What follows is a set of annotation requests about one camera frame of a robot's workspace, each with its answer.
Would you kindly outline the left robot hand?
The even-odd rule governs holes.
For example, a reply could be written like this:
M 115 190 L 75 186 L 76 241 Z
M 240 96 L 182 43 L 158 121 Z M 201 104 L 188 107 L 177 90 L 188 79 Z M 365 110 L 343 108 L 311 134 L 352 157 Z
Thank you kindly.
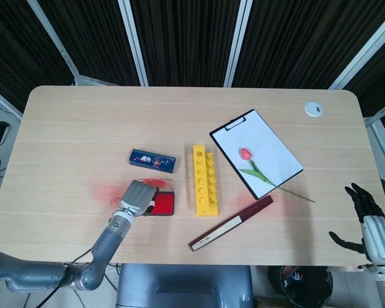
M 134 217 L 149 216 L 158 192 L 157 187 L 133 180 L 121 197 L 120 207 L 131 212 Z

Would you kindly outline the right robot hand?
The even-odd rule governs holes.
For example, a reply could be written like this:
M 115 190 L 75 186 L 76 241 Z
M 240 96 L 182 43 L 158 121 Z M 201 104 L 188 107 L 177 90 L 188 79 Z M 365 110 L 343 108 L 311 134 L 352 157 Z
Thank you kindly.
M 361 243 L 353 243 L 340 238 L 330 231 L 330 238 L 340 247 L 353 252 L 364 254 L 368 261 L 375 266 L 385 266 L 385 214 L 376 204 L 373 196 L 352 183 L 345 191 L 354 203 L 354 209 L 360 222 Z

